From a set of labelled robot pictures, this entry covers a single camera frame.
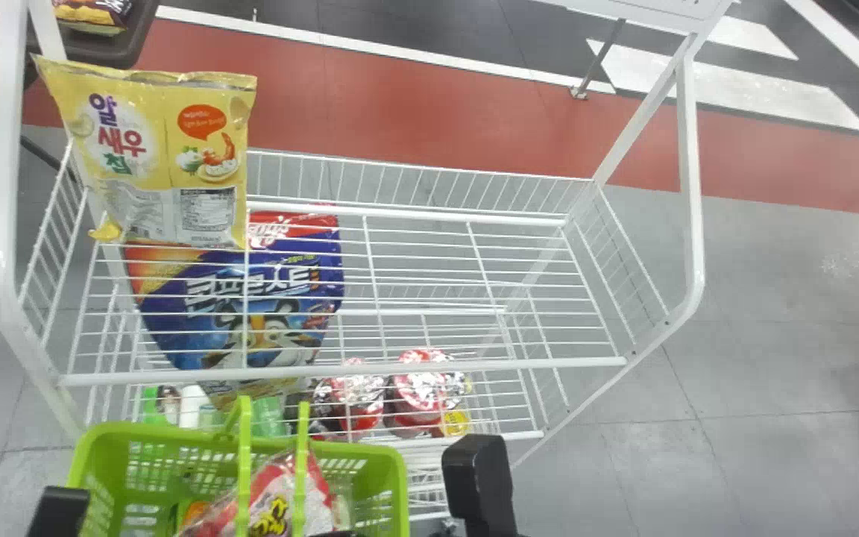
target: metal pole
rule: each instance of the metal pole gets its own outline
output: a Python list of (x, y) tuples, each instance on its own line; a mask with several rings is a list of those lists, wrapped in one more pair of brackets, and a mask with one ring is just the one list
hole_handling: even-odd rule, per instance
[(585, 78), (582, 79), (582, 83), (580, 83), (577, 87), (569, 88), (570, 94), (574, 98), (580, 98), (585, 101), (589, 95), (589, 82), (592, 81), (596, 71), (599, 71), (602, 66), (602, 61), (605, 59), (606, 55), (608, 55), (608, 51), (611, 48), (611, 44), (614, 43), (616, 37), (618, 37), (618, 33), (620, 33), (621, 28), (625, 26), (625, 19), (617, 19), (614, 21), (614, 26), (611, 27), (611, 34), (609, 34), (609, 38), (605, 41), (605, 44), (602, 45), (599, 54), (596, 54), (596, 59), (592, 61), (592, 65), (589, 66), (589, 72), (586, 72)]

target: red packaged food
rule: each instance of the red packaged food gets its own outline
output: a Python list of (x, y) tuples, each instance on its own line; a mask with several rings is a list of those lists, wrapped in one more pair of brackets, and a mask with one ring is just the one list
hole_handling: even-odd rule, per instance
[[(451, 360), (439, 349), (412, 349), (400, 354), (403, 363)], [(438, 428), (444, 413), (456, 408), (467, 390), (466, 375), (459, 371), (395, 374), (389, 381), (391, 412), (384, 425), (401, 438)]]
[[(293, 451), (273, 456), (251, 479), (250, 535), (291, 535), (293, 526), (294, 470), (297, 457)], [(336, 530), (333, 496), (324, 474), (320, 472), (313, 452), (307, 453), (306, 500), (303, 504), (304, 535), (329, 533)], [(236, 492), (229, 492), (212, 502), (200, 516), (182, 527), (180, 537), (233, 537), (234, 517), (238, 513)]]
[[(361, 365), (361, 358), (345, 364)], [(313, 402), (323, 418), (334, 418), (349, 435), (368, 431), (380, 422), (384, 407), (386, 379), (374, 374), (324, 378), (314, 388)]]

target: shrimp illustration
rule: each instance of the shrimp illustration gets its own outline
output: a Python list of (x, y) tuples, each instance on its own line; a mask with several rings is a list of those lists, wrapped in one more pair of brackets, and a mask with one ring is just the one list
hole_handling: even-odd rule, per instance
[(223, 157), (215, 155), (211, 148), (205, 149), (201, 155), (204, 158), (204, 163), (208, 166), (220, 166), (225, 160), (234, 159), (234, 142), (231, 142), (231, 136), (228, 136), (227, 133), (221, 133), (221, 137), (224, 139)]

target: yellow snack bag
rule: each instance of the yellow snack bag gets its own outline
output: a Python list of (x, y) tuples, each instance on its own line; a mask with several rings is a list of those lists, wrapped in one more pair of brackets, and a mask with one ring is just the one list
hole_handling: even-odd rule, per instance
[(245, 247), (255, 76), (35, 63), (108, 211), (93, 238)]

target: shopping cart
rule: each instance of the shopping cart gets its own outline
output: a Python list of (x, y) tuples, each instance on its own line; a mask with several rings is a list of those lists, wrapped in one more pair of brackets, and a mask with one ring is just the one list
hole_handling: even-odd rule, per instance
[[(448, 445), (466, 433), (499, 435), (523, 446), (512, 461), (519, 465), (698, 307), (705, 273), (692, 58), (730, 2), (552, 2), (685, 34), (591, 179), (249, 151), (250, 210), (317, 212), (325, 203), (340, 219), (344, 305), (312, 365), (246, 368), (250, 324), (241, 322), (239, 367), (178, 371), (142, 322), (122, 247), (85, 236), (102, 211), (67, 172), (75, 166), (71, 146), (31, 258), (16, 274), (27, 9), (43, 54), (65, 57), (50, 3), (18, 0), (0, 10), (0, 330), (73, 439), (103, 421), (143, 421), (147, 388), (160, 384), (463, 371), (473, 391), (462, 424), (435, 436), (408, 434), (400, 425), (349, 435), (403, 455), (410, 520), (447, 516), (440, 461)], [(603, 187), (673, 86), (686, 287), (669, 306)], [(77, 175), (86, 177), (82, 170)], [(72, 269), (82, 257), (88, 259), (83, 274)], [(67, 324), (57, 314), (70, 298), (78, 308), (75, 333), (57, 349), (54, 334)], [(418, 347), (446, 351), (456, 364), (399, 363), (401, 351)], [(364, 363), (348, 366), (351, 357)], [(590, 371), (611, 376), (601, 380)]]

